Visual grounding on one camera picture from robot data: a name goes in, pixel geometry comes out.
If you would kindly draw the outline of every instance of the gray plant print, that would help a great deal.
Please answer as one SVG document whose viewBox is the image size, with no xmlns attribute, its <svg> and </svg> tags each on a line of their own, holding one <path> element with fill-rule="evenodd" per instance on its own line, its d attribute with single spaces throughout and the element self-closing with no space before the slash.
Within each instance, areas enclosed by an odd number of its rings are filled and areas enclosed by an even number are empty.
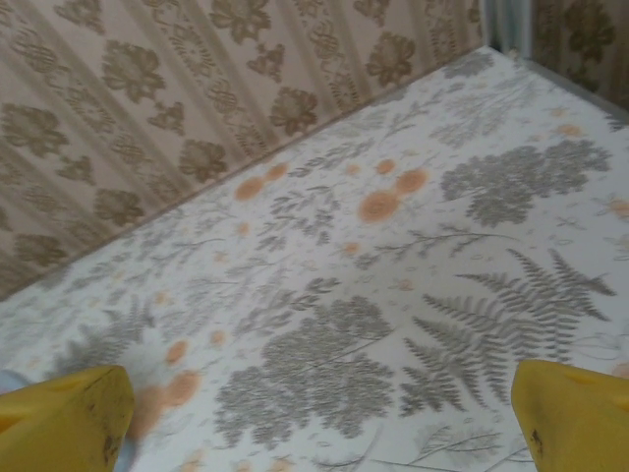
<svg viewBox="0 0 629 472">
<path fill-rule="evenodd" d="M 544 151 L 515 147 L 457 165 L 443 174 L 441 190 L 449 202 L 471 197 L 466 214 L 482 226 L 520 224 L 534 207 L 534 197 L 581 192 L 588 182 L 585 172 L 609 170 L 609 157 L 609 152 L 588 140 L 564 140 Z"/>
<path fill-rule="evenodd" d="M 258 336 L 269 336 L 287 325 L 295 312 L 303 312 L 315 307 L 321 294 L 329 293 L 341 282 L 334 277 L 315 278 L 311 280 L 304 292 L 296 294 L 294 290 L 277 288 L 269 294 L 270 300 L 262 307 L 256 307 L 240 320 L 234 334 L 242 336 L 255 333 Z"/>
<path fill-rule="evenodd" d="M 312 174 L 319 169 L 336 169 L 342 163 L 358 158 L 361 154 L 371 149 L 373 145 L 373 138 L 369 138 L 368 140 L 357 144 L 343 143 L 339 147 L 333 147 L 325 154 L 325 156 L 317 156 L 307 160 L 303 166 L 297 167 L 295 170 L 290 171 L 288 175 L 290 175 L 291 177 L 302 178 Z"/>
<path fill-rule="evenodd" d="M 154 327 L 154 318 L 148 302 L 141 304 L 134 297 L 131 312 L 105 310 L 109 319 L 106 328 L 79 326 L 83 342 L 69 341 L 67 352 L 54 358 L 54 368 L 47 379 L 66 376 L 75 372 L 106 364 L 117 364 L 122 353 L 133 343 L 142 341 L 143 331 Z"/>
<path fill-rule="evenodd" d="M 419 431 L 415 444 L 417 455 L 410 462 L 395 462 L 390 460 L 375 460 L 389 468 L 418 468 L 420 470 L 434 470 L 427 465 L 427 459 L 435 456 L 447 457 L 454 468 L 438 468 L 443 472 L 458 472 L 462 468 L 480 464 L 492 463 L 485 472 L 494 470 L 505 462 L 527 464 L 533 463 L 526 443 L 522 437 L 516 438 L 508 447 L 505 454 L 503 434 L 495 428 L 468 426 L 455 428 L 452 425 L 429 425 Z"/>
<path fill-rule="evenodd" d="M 423 333 L 438 345 L 410 337 L 405 343 L 420 361 L 405 367 L 410 378 L 402 383 L 402 415 L 425 409 L 441 411 L 445 405 L 465 411 L 467 392 L 488 407 L 481 395 L 485 383 L 497 400 L 509 403 L 509 380 L 516 361 L 528 358 L 571 362 L 571 343 L 583 318 L 607 322 L 592 303 L 592 292 L 614 296 L 600 277 L 589 278 L 550 250 L 553 271 L 514 250 L 524 277 L 504 273 L 458 275 L 478 282 L 493 298 L 439 298 L 425 295 L 426 303 L 441 315 L 440 321 L 414 317 Z"/>
<path fill-rule="evenodd" d="M 522 69 L 487 92 L 457 93 L 444 104 L 449 112 L 448 123 L 437 126 L 429 136 L 455 149 L 476 138 L 490 136 L 514 110 L 531 106 L 539 94 L 538 88 L 536 77 Z"/>
<path fill-rule="evenodd" d="M 446 79 L 455 77 L 469 78 L 477 76 L 490 67 L 493 67 L 493 55 L 487 52 L 475 51 L 451 62 L 442 70 Z"/>
<path fill-rule="evenodd" d="M 364 297 L 316 306 L 262 348 L 260 367 L 232 373 L 216 397 L 217 432 L 235 446 L 252 429 L 255 443 L 273 449 L 318 417 L 345 438 L 359 436 L 365 421 L 386 414 L 393 391 L 393 372 L 361 351 L 391 331 Z"/>
<path fill-rule="evenodd" d="M 334 187 L 318 185 L 303 191 L 291 190 L 277 197 L 271 204 L 272 220 L 264 223 L 258 236 L 257 249 L 268 252 L 283 250 L 286 233 L 298 230 L 305 237 L 316 240 L 318 246 L 329 243 L 329 229 L 333 227 L 334 213 L 341 208 L 334 196 Z"/>
<path fill-rule="evenodd" d="M 467 227 L 459 227 L 454 224 L 439 224 L 440 232 L 437 234 L 427 234 L 422 230 L 411 230 L 408 232 L 413 239 L 406 244 L 375 246 L 375 254 L 366 253 L 356 258 L 356 267 L 362 270 L 368 269 L 378 262 L 382 257 L 391 255 L 393 261 L 399 263 L 409 257 L 412 250 L 419 250 L 416 254 L 422 259 L 429 256 L 432 249 L 438 248 L 445 243 L 454 242 L 448 255 L 450 258 L 456 257 L 470 246 L 485 241 L 489 238 L 501 238 L 510 241 L 518 241 L 516 238 L 503 234 L 479 233 Z"/>
</svg>

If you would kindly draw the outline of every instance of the beige wallpaper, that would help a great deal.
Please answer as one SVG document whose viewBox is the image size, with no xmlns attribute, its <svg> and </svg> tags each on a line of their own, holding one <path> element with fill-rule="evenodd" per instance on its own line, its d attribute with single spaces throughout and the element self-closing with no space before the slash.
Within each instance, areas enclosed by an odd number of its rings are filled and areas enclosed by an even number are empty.
<svg viewBox="0 0 629 472">
<path fill-rule="evenodd" d="M 0 298 L 480 45 L 478 0 L 0 0 Z"/>
<path fill-rule="evenodd" d="M 629 1 L 534 0 L 533 58 L 629 110 Z"/>
</svg>

